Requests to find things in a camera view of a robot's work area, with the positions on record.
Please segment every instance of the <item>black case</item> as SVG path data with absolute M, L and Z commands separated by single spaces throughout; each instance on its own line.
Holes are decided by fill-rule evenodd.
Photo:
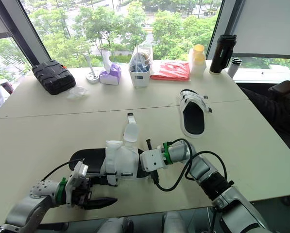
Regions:
M 33 73 L 51 95 L 57 95 L 76 85 L 72 74 L 55 60 L 33 67 Z

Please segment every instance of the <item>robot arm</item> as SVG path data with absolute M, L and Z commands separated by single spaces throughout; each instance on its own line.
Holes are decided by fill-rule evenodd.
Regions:
M 140 155 L 143 169 L 147 172 L 154 172 L 175 162 L 187 163 L 189 159 L 190 154 L 183 141 L 174 145 L 164 143 L 163 147 Z M 257 209 L 232 186 L 233 182 L 228 182 L 202 155 L 193 159 L 190 174 L 211 199 L 216 210 L 222 212 L 220 223 L 224 232 L 246 233 L 252 229 L 269 232 Z
M 68 181 L 40 181 L 33 186 L 27 197 L 17 203 L 9 212 L 0 233 L 32 233 L 39 226 L 50 208 L 67 204 L 84 209 L 99 209 L 117 201 L 113 198 L 91 199 L 91 184 L 86 178 L 88 166 L 79 161 Z
M 184 141 L 164 143 L 157 149 L 143 152 L 140 161 L 143 170 L 150 172 L 154 183 L 158 183 L 157 170 L 175 162 L 190 163 L 190 150 Z M 196 154 L 192 145 L 191 152 Z M 0 233 L 31 233 L 36 230 L 45 213 L 53 207 L 67 204 L 84 209 L 98 209 L 117 201 L 112 198 L 90 200 L 91 183 L 86 178 L 88 166 L 78 162 L 68 181 L 41 181 L 32 187 L 29 196 L 8 214 Z M 192 159 L 190 174 L 211 199 L 217 211 L 222 212 L 221 226 L 226 233 L 269 232 L 268 226 L 254 206 L 202 155 Z

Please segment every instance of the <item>green ring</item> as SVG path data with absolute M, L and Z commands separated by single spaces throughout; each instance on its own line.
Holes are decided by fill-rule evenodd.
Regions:
M 57 195 L 56 195 L 56 202 L 59 205 L 62 205 L 62 198 L 63 198 L 63 192 L 65 190 L 65 186 L 67 184 L 66 178 L 63 177 L 62 181 L 59 183 L 59 188 L 57 191 Z
M 168 162 L 168 164 L 173 164 L 169 154 L 168 143 L 167 142 L 163 143 L 163 146 L 164 146 L 164 157 L 166 158 L 166 161 Z

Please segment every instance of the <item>clear plastic bag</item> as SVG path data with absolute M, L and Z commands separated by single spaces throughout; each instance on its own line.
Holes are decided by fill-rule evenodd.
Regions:
M 130 71 L 131 72 L 148 72 L 152 63 L 152 39 L 150 36 L 146 38 L 144 42 L 136 46 L 134 49 L 131 61 Z
M 69 95 L 67 96 L 67 99 L 78 100 L 86 96 L 88 96 L 88 91 L 84 87 L 75 86 L 69 90 Z

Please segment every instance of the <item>white table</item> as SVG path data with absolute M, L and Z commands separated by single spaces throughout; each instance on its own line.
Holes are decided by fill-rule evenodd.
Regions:
M 206 132 L 187 138 L 197 151 L 211 150 L 224 160 L 229 179 L 250 201 L 290 195 L 290 150 L 248 100 L 217 102 L 205 119 Z M 10 208 L 29 188 L 57 165 L 81 149 L 105 147 L 105 140 L 120 140 L 133 112 L 140 126 L 137 146 L 146 150 L 146 139 L 155 148 L 184 137 L 177 106 L 0 119 L 0 224 Z M 207 158 L 222 172 L 219 162 Z M 161 185 L 170 187 L 182 164 L 159 170 Z M 59 181 L 68 167 L 51 176 Z M 169 193 L 149 179 L 121 181 L 119 187 L 95 186 L 93 196 L 110 196 L 118 202 L 100 210 L 84 211 L 65 206 L 48 211 L 43 223 L 130 216 L 209 206 L 210 201 L 194 182 L 182 179 Z
M 68 100 L 68 91 L 50 95 L 34 76 L 27 76 L 0 109 L 0 118 L 32 117 L 71 113 L 88 113 L 111 110 L 141 109 L 177 106 L 178 95 L 183 89 L 192 89 L 208 95 L 208 103 L 247 100 L 248 98 L 223 71 L 212 75 L 205 70 L 202 78 L 190 82 L 150 80 L 146 88 L 134 88 L 127 67 L 122 67 L 118 86 L 102 83 L 90 84 L 85 75 L 89 68 L 70 69 L 77 85 L 88 90 L 89 96 L 82 100 Z

